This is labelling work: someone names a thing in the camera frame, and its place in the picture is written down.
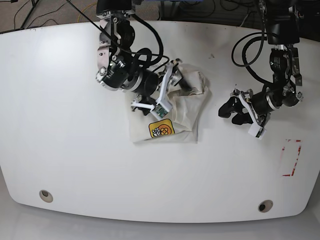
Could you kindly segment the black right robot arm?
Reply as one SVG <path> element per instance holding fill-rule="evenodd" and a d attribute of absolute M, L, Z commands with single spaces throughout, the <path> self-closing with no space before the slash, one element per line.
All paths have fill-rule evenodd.
<path fill-rule="evenodd" d="M 164 70 L 160 73 L 149 69 L 164 58 L 164 46 L 158 32 L 135 14 L 134 6 L 140 3 L 139 0 L 97 2 L 96 15 L 100 19 L 101 33 L 96 80 L 111 91 L 134 93 L 131 109 L 140 110 L 145 116 L 152 114 L 161 120 L 173 108 L 168 97 L 170 86 L 179 86 L 185 92 L 190 92 L 192 87 L 179 70 L 178 59 L 162 63 Z M 158 54 L 153 54 L 147 47 L 137 52 L 131 51 L 136 33 L 129 17 L 133 17 L 153 33 L 159 47 Z"/>

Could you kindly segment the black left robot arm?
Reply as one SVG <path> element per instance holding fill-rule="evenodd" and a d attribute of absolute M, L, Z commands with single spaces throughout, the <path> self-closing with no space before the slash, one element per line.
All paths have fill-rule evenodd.
<path fill-rule="evenodd" d="M 253 93 L 251 89 L 235 89 L 229 100 L 218 110 L 219 117 L 232 117 L 234 125 L 250 124 L 252 135 L 257 138 L 265 132 L 271 112 L 282 105 L 293 107 L 303 100 L 303 94 L 299 90 L 302 87 L 299 53 L 294 46 L 300 42 L 296 4 L 295 0 L 254 1 L 261 31 L 249 34 L 251 39 L 243 46 L 243 63 L 240 67 L 246 68 L 255 80 L 263 84 L 263 88 L 258 93 Z M 260 43 L 258 55 L 265 42 L 273 46 L 269 56 L 272 81 L 261 78 L 251 68 L 258 59 L 257 56 L 252 61 L 247 60 L 247 50 L 255 42 Z"/>

